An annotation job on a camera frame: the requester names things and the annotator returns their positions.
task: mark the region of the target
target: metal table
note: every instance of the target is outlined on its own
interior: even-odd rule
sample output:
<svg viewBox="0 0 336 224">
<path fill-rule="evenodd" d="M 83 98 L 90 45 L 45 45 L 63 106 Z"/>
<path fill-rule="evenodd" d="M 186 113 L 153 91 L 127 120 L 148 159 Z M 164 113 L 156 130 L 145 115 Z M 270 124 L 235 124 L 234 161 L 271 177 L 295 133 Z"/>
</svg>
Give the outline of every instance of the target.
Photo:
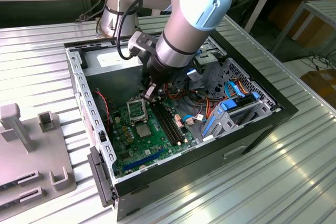
<svg viewBox="0 0 336 224">
<path fill-rule="evenodd" d="M 140 19 L 161 31 L 167 17 Z M 4 223 L 110 223 L 87 161 L 89 141 L 69 78 L 63 43 L 95 39 L 95 22 L 0 30 L 0 101 L 22 118 L 60 116 L 77 189 Z M 217 29 L 299 112 L 254 151 L 147 206 L 120 223 L 334 223 L 336 111 L 226 17 Z"/>
<path fill-rule="evenodd" d="M 301 31 L 297 31 L 297 33 L 301 34 L 302 31 L 306 28 L 306 26 L 314 18 L 314 16 L 319 17 L 321 20 L 323 20 L 324 22 L 326 22 L 327 24 L 329 24 L 330 26 L 336 29 L 336 0 L 303 1 L 301 5 L 299 6 L 299 8 L 294 13 L 294 15 L 288 21 L 287 25 L 284 27 L 282 32 L 280 33 L 274 47 L 271 50 L 272 54 L 274 54 L 276 50 L 279 48 L 279 46 L 285 39 L 286 35 L 292 29 L 293 25 L 298 20 L 298 18 L 301 16 L 304 10 L 309 11 L 310 15 L 300 27 L 299 30 Z M 297 38 L 298 36 L 294 35 L 293 40 L 296 40 Z M 334 41 L 326 47 L 326 50 L 328 50 L 333 44 L 334 44 Z"/>
</svg>

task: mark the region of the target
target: robotic arm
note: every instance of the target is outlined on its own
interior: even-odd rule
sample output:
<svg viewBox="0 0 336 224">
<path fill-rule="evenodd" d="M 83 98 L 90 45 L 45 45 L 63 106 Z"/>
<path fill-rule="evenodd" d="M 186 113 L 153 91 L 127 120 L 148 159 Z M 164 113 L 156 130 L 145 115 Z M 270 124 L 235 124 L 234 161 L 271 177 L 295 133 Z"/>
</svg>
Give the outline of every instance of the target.
<svg viewBox="0 0 336 224">
<path fill-rule="evenodd" d="M 188 65 L 210 32 L 222 21 L 231 0 L 171 0 L 171 4 L 172 15 L 158 41 L 140 31 L 129 41 L 131 55 L 150 55 L 147 70 L 151 81 L 142 94 L 147 100 L 153 98 L 173 72 Z"/>
</svg>

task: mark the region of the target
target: floor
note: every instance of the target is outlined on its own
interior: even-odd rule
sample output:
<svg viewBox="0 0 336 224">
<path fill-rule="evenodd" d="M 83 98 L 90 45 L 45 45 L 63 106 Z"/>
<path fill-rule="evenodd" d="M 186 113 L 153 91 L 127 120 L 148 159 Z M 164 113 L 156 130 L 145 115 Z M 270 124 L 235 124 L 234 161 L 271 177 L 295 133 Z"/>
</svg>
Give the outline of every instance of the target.
<svg viewBox="0 0 336 224">
<path fill-rule="evenodd" d="M 281 30 L 267 20 L 257 20 L 250 32 L 250 34 L 267 50 L 271 50 L 280 33 Z M 275 56 L 280 61 L 286 62 L 293 58 L 307 56 L 309 55 L 309 51 L 316 51 L 316 48 L 304 48 L 290 37 L 286 37 Z"/>
</svg>

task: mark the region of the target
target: orange wire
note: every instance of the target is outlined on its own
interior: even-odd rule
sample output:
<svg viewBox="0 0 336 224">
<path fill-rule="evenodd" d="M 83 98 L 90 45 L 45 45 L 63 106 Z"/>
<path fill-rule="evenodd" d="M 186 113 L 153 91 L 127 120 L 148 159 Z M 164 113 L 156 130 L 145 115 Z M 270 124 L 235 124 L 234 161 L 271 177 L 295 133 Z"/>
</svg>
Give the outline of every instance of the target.
<svg viewBox="0 0 336 224">
<path fill-rule="evenodd" d="M 245 94 L 247 94 L 248 92 L 246 91 L 246 89 L 244 89 L 243 84 L 241 83 L 241 81 L 238 81 L 238 84 L 239 84 L 240 88 L 243 90 L 243 92 Z"/>
<path fill-rule="evenodd" d="M 95 93 L 97 93 L 100 97 L 102 97 L 105 103 L 106 114 L 107 114 L 107 132 L 109 132 L 110 131 L 110 112 L 109 112 L 109 107 L 107 106 L 107 103 L 106 103 L 106 98 L 97 90 L 95 90 Z"/>
</svg>

